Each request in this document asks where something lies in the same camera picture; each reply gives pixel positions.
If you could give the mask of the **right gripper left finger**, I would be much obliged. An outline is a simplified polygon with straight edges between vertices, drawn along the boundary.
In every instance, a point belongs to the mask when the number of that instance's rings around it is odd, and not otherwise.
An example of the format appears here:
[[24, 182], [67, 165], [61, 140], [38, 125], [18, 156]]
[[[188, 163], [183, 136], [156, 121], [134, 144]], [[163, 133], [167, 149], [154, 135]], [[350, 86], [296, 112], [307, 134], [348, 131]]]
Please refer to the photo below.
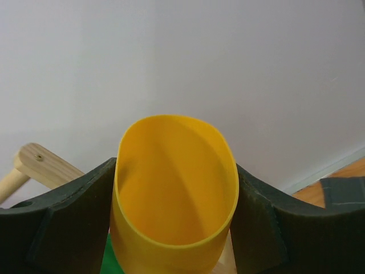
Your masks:
[[100, 273], [115, 167], [1, 209], [1, 273]]

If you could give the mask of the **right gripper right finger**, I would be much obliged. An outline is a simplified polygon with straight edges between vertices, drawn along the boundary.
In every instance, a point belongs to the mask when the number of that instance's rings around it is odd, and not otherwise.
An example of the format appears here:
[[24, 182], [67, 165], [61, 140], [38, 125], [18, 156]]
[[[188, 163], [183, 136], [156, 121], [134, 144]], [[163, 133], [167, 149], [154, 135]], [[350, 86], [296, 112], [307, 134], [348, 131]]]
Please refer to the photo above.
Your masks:
[[238, 273], [363, 273], [364, 209], [324, 209], [238, 167], [230, 225]]

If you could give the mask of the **orange yellow wine glass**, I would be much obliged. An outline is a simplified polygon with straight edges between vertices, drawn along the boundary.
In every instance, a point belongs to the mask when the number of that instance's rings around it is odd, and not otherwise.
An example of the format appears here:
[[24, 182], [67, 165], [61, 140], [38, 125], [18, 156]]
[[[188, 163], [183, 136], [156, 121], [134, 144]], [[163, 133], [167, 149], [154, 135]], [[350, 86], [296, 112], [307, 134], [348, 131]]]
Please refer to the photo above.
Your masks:
[[138, 120], [117, 154], [110, 233], [125, 273], [210, 273], [239, 194], [233, 154], [209, 123]]

